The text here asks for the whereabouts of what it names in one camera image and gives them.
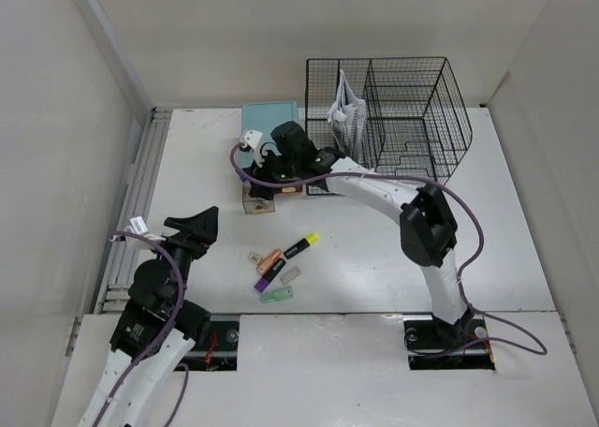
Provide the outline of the clear drawer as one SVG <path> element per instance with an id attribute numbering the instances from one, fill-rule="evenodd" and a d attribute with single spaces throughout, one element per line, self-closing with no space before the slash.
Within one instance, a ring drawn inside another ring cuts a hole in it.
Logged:
<path id="1" fill-rule="evenodd" d="M 242 207 L 246 214 L 269 214 L 275 212 L 273 200 L 251 197 L 249 187 L 242 187 Z"/>

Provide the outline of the yellow black highlighter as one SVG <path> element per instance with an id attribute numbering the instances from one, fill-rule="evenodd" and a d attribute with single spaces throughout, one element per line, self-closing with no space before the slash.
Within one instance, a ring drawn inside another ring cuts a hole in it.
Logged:
<path id="1" fill-rule="evenodd" d="M 300 254 L 302 251 L 304 251 L 307 248 L 311 247 L 312 245 L 316 244 L 318 241 L 319 241 L 319 236 L 315 232 L 312 232 L 312 233 L 308 234 L 306 237 L 304 237 L 301 240 L 294 243 L 289 248 L 287 248 L 284 251 L 284 257 L 286 259 L 291 259 L 291 258 L 295 257 L 296 255 Z"/>

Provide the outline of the white instruction booklet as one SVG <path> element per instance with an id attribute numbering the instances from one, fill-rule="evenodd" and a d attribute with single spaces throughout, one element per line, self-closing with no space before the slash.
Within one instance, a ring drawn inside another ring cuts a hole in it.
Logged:
<path id="1" fill-rule="evenodd" d="M 362 156 L 367 104 L 354 94 L 342 69 L 339 70 L 338 77 L 335 100 L 328 112 L 328 123 L 338 148 L 358 162 Z"/>

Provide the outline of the clear glue bottle blue cap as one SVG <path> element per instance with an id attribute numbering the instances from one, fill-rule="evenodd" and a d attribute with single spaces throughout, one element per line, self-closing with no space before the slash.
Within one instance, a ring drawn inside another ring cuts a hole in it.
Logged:
<path id="1" fill-rule="evenodd" d="M 240 177 L 241 183 L 242 183 L 242 184 L 243 184 L 243 185 L 244 185 L 246 188 L 250 188 L 250 186 L 251 186 L 251 183 L 250 183 L 250 181 L 248 181 L 246 177 L 244 177 L 244 176 L 242 176 L 242 175 L 240 175 L 240 174 L 239 174 L 239 177 Z"/>

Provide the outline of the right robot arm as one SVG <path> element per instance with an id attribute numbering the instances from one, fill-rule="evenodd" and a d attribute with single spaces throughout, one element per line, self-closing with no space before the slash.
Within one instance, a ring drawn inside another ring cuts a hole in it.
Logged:
<path id="1" fill-rule="evenodd" d="M 241 150 L 253 155 L 242 171 L 251 196 L 272 199 L 284 188 L 312 184 L 388 217 L 399 227 L 402 252 L 424 274 L 435 339 L 444 346 L 463 340 L 473 313 L 460 293 L 458 224 L 443 190 L 430 183 L 412 187 L 397 176 L 369 172 L 336 148 L 319 149 L 296 122 L 275 127 L 270 137 L 274 150 L 259 131 L 241 134 Z"/>

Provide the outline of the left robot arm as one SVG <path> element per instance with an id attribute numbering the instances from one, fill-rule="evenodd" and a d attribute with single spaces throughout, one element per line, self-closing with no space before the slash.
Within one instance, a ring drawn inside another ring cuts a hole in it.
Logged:
<path id="1" fill-rule="evenodd" d="M 115 231 L 115 242 L 153 252 L 138 265 L 125 304 L 110 337 L 110 349 L 81 426 L 141 426 L 170 374 L 189 370 L 183 359 L 217 336 L 211 314 L 185 298 L 194 261 L 204 257 L 218 235 L 217 207 L 184 218 L 169 217 L 171 235 L 153 235 L 141 217 Z"/>

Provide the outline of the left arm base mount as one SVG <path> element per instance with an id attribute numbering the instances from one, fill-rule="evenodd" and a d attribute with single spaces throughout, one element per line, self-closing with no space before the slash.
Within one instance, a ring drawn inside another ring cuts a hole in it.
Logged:
<path id="1" fill-rule="evenodd" d="M 236 371 L 240 341 L 240 318 L 217 317 L 204 342 L 194 346 L 183 358 L 190 371 Z"/>

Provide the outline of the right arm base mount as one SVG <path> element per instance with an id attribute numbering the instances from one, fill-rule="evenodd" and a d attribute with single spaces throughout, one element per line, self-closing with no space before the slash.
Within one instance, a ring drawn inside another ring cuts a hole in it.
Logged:
<path id="1" fill-rule="evenodd" d="M 483 317 L 474 317 L 458 339 L 443 337 L 429 314 L 406 316 L 403 318 L 403 327 L 403 341 L 411 371 L 495 370 L 488 342 L 455 351 L 460 346 L 487 336 Z"/>

